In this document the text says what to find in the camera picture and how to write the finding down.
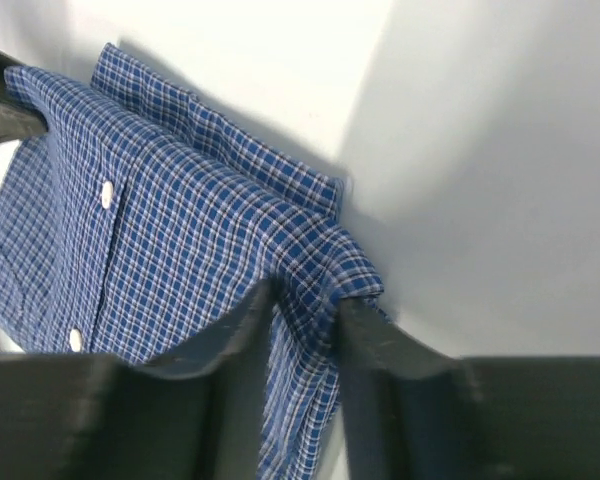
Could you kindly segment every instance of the plaid shirt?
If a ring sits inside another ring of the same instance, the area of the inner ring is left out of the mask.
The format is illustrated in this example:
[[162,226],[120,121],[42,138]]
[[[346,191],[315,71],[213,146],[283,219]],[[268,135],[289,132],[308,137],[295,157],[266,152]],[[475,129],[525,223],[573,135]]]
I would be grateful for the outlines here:
[[259,477],[310,478],[336,404],[336,303],[382,292],[337,223],[341,181],[111,45],[91,87],[33,67],[5,77],[49,133],[22,143],[0,191],[0,326],[45,352],[70,351],[77,328],[83,351],[139,363],[275,278]]

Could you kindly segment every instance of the cloth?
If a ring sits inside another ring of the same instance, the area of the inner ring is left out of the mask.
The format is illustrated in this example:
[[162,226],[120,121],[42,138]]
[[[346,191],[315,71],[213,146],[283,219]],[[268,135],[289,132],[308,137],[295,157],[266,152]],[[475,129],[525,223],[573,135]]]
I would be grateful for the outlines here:
[[141,363],[273,278],[259,478],[311,478],[337,399],[336,304],[382,292],[337,223],[342,182],[112,45],[90,87],[34,67],[5,79],[49,133],[22,142],[0,191],[0,326],[25,351],[69,352],[78,329],[84,352]]

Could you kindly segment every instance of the white button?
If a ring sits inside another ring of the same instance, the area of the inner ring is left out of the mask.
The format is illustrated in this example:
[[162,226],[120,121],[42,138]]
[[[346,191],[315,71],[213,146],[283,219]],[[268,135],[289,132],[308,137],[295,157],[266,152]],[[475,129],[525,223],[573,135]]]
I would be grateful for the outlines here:
[[69,333],[69,345],[72,352],[78,353],[82,351],[82,333],[77,328],[74,328]]
[[102,199],[102,208],[109,210],[109,208],[111,208],[111,202],[113,201],[113,183],[109,181],[104,182],[100,198]]

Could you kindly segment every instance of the checkered fabric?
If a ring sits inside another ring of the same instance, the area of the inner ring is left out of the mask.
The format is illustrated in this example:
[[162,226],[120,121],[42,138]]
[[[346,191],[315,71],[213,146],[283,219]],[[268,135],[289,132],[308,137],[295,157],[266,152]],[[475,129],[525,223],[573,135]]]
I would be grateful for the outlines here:
[[140,363],[274,278],[259,477],[311,478],[337,397],[336,303],[382,292],[337,224],[341,182],[111,45],[92,87],[32,67],[5,77],[49,133],[22,143],[0,191],[0,325],[27,351],[68,352],[78,328],[85,351]]

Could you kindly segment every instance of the shirt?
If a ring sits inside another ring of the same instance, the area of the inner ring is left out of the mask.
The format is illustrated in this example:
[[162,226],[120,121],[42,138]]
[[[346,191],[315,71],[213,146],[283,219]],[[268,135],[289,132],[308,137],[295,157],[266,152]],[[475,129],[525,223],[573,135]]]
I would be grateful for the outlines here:
[[382,292],[337,223],[342,182],[112,45],[90,86],[34,67],[5,79],[49,132],[0,190],[0,326],[25,351],[69,352],[77,329],[83,352],[142,363],[274,279],[258,476],[311,478],[336,407],[337,303]]

